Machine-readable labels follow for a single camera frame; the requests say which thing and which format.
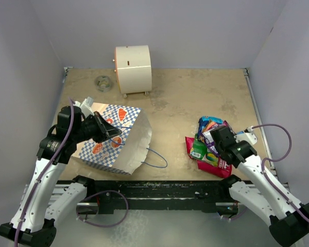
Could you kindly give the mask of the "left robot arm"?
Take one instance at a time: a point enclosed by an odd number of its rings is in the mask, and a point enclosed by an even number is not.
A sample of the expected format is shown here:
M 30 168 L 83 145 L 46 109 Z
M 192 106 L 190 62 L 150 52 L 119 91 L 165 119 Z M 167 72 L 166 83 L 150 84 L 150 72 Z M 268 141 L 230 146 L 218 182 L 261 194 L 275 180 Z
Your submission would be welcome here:
M 61 109 L 57 123 L 40 142 L 33 177 L 18 211 L 0 225 L 0 236 L 25 246 L 50 246 L 61 220 L 81 200 L 95 198 L 94 180 L 78 176 L 67 191 L 49 205 L 53 190 L 78 143 L 92 139 L 102 143 L 121 134 L 90 107 L 70 104 Z

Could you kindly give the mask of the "blue gummy candy bag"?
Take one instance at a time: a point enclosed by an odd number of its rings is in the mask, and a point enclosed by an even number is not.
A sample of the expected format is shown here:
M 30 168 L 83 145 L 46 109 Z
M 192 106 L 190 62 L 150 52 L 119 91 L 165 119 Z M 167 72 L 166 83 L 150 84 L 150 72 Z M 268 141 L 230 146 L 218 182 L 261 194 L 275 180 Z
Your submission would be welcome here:
M 231 126 L 228 124 L 227 121 L 222 120 L 221 118 L 213 117 L 213 116 L 202 116 L 198 120 L 198 131 L 197 134 L 200 134 L 202 130 L 208 125 L 210 121 L 215 122 L 218 125 L 227 126 L 232 132 L 234 132 Z

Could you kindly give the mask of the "green snack bag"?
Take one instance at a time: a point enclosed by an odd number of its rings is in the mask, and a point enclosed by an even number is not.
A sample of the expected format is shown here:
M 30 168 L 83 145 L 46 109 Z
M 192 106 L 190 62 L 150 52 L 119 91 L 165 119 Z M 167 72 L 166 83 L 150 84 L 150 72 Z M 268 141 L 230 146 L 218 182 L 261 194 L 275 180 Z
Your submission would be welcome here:
M 218 157 L 203 142 L 197 139 L 197 135 L 194 137 L 189 154 L 197 161 L 208 163 L 214 167 L 218 166 Z

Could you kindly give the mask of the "orange Fox's fruits candy bag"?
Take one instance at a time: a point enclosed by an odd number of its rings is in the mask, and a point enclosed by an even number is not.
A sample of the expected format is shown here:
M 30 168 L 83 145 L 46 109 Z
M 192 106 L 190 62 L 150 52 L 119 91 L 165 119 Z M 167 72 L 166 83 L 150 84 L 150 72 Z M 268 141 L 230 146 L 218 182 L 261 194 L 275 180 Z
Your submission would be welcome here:
M 214 121 L 209 121 L 208 124 L 203 128 L 202 133 L 206 131 L 210 131 L 212 129 L 215 129 L 217 127 L 221 126 L 220 123 L 214 122 Z

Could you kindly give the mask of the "red orange snack packet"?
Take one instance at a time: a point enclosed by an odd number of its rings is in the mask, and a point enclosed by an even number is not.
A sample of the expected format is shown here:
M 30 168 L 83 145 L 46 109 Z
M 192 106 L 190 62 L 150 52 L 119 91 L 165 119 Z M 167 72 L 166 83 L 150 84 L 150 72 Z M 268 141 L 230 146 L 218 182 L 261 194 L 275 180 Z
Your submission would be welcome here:
M 205 127 L 200 126 L 197 132 L 197 139 L 206 145 L 210 153 L 214 154 L 216 157 L 219 157 L 219 154 L 214 146 L 215 144 L 210 129 L 205 130 Z

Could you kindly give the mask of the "blue checkered paper bag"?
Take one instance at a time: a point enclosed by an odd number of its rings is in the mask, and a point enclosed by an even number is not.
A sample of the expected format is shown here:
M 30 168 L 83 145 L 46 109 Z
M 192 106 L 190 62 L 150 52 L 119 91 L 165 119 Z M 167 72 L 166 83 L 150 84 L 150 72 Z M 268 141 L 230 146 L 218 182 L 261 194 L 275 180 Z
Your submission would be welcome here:
M 122 134 L 100 144 L 92 139 L 77 145 L 73 157 L 98 170 L 131 175 L 145 163 L 152 137 L 152 128 L 141 108 L 93 103 L 93 112 L 119 128 Z

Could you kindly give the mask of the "red chips bag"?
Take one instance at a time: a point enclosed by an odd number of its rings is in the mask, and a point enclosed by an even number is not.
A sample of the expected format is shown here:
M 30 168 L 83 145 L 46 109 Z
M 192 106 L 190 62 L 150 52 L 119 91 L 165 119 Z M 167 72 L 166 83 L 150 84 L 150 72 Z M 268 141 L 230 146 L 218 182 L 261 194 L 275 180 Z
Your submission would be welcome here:
M 213 174 L 220 178 L 227 178 L 232 174 L 232 166 L 228 165 L 224 160 L 218 157 L 218 166 L 214 167 L 208 163 L 197 161 L 189 154 L 194 137 L 185 137 L 186 151 L 188 156 L 197 162 L 198 169 Z

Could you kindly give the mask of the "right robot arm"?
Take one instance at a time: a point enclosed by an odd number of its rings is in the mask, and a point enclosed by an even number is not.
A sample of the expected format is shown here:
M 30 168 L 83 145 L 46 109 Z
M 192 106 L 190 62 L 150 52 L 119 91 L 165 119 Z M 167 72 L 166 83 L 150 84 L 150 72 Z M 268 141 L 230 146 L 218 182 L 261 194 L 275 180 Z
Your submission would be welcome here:
M 292 195 L 265 166 L 254 144 L 254 127 L 234 134 L 227 126 L 210 131 L 214 147 L 221 159 L 246 175 L 255 189 L 239 177 L 222 180 L 219 197 L 224 201 L 241 202 L 268 226 L 280 246 L 292 246 L 309 233 L 309 203 L 303 204 Z

